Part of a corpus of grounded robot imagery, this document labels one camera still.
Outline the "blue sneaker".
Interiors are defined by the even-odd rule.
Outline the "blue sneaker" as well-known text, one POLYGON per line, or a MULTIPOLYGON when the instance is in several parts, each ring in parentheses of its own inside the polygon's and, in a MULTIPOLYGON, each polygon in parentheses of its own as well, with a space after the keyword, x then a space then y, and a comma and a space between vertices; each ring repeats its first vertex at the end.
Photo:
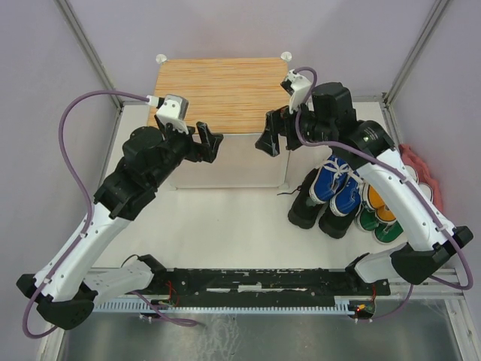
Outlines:
POLYGON ((314 182, 309 188, 310 199, 316 205, 323 205, 343 186, 349 165, 335 155, 330 155, 320 166, 314 182))
POLYGON ((345 217, 361 203, 360 188, 364 180, 357 171, 349 171, 344 185, 329 202, 329 207, 336 217, 345 217))

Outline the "orange sneaker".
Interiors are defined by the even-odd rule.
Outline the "orange sneaker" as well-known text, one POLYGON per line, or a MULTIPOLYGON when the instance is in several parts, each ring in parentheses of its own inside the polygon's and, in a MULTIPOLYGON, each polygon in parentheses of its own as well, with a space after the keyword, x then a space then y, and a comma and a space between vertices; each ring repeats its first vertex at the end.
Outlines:
POLYGON ((380 208, 376 209, 375 216, 380 223, 390 225, 396 222, 395 215, 387 207, 387 205, 383 205, 380 208))
POLYGON ((370 184, 364 184, 362 190, 362 201, 365 207, 371 211, 375 211, 385 205, 382 197, 370 184))

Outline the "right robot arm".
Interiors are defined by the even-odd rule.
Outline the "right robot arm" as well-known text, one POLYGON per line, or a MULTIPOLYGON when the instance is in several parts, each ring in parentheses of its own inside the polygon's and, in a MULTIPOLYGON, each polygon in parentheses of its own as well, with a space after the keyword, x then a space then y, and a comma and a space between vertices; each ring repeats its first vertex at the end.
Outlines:
POLYGON ((384 128, 359 120, 350 91, 341 83, 314 86, 294 75, 282 82, 288 105, 269 111, 256 147, 271 155, 280 152, 280 137, 288 150, 327 146, 331 156, 310 174, 289 219, 308 229, 314 224, 333 238, 342 237, 368 194, 377 193, 394 214, 406 241, 379 253, 355 259, 346 273, 346 288, 362 294, 373 282, 400 277, 418 285, 472 240, 466 226, 448 220, 424 194, 384 128))

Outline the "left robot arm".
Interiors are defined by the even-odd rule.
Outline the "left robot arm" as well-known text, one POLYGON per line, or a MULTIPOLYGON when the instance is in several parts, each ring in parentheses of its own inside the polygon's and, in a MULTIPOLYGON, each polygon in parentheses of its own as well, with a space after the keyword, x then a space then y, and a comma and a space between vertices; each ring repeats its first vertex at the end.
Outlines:
POLYGON ((86 216, 75 233, 43 269, 18 279, 28 305, 35 305, 54 327, 70 330, 110 299, 132 291, 162 291, 166 275, 151 255, 102 275, 91 276, 89 270, 182 161, 212 163, 223 139, 202 122, 186 132, 171 124, 134 130, 115 170, 87 201, 86 216))

